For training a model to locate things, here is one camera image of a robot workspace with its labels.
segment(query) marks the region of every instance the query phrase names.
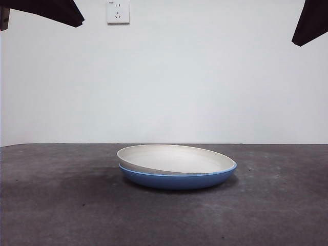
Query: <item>gray floor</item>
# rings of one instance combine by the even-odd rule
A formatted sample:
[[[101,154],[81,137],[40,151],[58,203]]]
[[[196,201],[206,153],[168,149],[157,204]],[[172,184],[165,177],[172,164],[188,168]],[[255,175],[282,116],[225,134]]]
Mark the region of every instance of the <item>gray floor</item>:
[[[123,178],[125,146],[1,148],[1,245],[328,245],[328,145],[191,145],[238,168],[179,192]]]

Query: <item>outlet faceplate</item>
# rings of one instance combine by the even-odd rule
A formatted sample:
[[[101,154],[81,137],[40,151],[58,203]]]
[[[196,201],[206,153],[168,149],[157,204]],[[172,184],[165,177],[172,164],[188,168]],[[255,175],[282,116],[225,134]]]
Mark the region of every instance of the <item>outlet faceplate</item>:
[[[107,24],[119,25],[130,23],[129,0],[109,0],[107,2]]]

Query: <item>dark object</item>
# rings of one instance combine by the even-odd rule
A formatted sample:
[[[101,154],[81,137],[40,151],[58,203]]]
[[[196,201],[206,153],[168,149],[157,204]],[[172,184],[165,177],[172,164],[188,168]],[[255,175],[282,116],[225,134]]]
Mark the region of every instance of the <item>dark object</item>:
[[[78,27],[84,21],[74,0],[0,0],[0,6],[37,14],[72,27]]]
[[[9,12],[9,8],[0,6],[0,31],[6,30],[8,28]]]
[[[292,42],[298,46],[328,32],[328,1],[305,0]]]
[[[1,245],[328,245],[328,145],[191,145],[238,168],[178,192],[125,179],[115,153],[127,146],[2,147]]]

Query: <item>blue plate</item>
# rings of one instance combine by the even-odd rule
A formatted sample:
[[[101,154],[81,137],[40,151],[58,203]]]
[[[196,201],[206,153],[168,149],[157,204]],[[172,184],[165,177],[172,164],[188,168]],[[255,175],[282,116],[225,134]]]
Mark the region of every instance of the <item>blue plate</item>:
[[[222,172],[190,174],[190,175],[166,175],[142,173],[122,167],[119,168],[126,178],[142,186],[165,190],[190,190],[218,185],[228,179],[237,167],[237,163]]]

